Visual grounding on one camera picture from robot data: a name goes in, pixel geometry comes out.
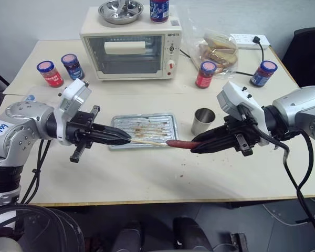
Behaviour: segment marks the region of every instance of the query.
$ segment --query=wooden skewer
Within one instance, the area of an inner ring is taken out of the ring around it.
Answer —
[[[131,142],[135,142],[135,143],[148,143],[148,144],[152,144],[152,145],[166,146],[166,144],[163,144],[163,143],[156,143],[156,142],[139,140],[139,139],[133,139],[133,138],[131,138],[129,140],[131,140]]]

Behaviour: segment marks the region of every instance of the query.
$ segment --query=oven window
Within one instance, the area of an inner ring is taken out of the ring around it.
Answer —
[[[89,37],[94,64],[104,74],[155,74],[161,70],[162,35]]]

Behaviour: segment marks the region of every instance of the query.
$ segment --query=jar lid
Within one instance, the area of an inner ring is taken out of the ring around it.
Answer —
[[[204,61],[201,64],[201,71],[205,72],[206,74],[212,74],[216,71],[217,66],[212,61]]]
[[[275,72],[278,69],[278,66],[272,61],[264,60],[260,64],[260,68],[266,72]]]
[[[63,64],[74,64],[77,61],[77,56],[75,54],[65,54],[61,61]]]
[[[39,71],[39,72],[49,72],[51,70],[53,70],[54,68],[54,63],[50,60],[45,60],[45,61],[42,61],[41,63],[39,63],[36,67],[36,69]]]

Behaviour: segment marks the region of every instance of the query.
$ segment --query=sausage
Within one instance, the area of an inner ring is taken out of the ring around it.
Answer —
[[[196,148],[201,142],[190,142],[190,141],[181,141],[181,140],[168,140],[166,144],[170,147],[176,147],[181,149],[193,149]]]

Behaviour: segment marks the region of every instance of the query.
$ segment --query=floor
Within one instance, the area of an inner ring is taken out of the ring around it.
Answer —
[[[315,202],[308,199],[307,203],[315,213]],[[306,218],[297,200],[265,205],[289,224]],[[224,203],[112,205],[66,208],[65,212],[78,222],[86,237],[98,235],[110,246],[122,226],[137,219],[145,227],[144,251],[173,249],[173,218],[188,216],[197,221],[213,247],[230,242],[230,233],[244,233],[250,252],[310,252],[315,249],[315,232],[311,224],[284,225],[261,204],[233,209]],[[229,246],[215,250],[224,251],[233,250]]]

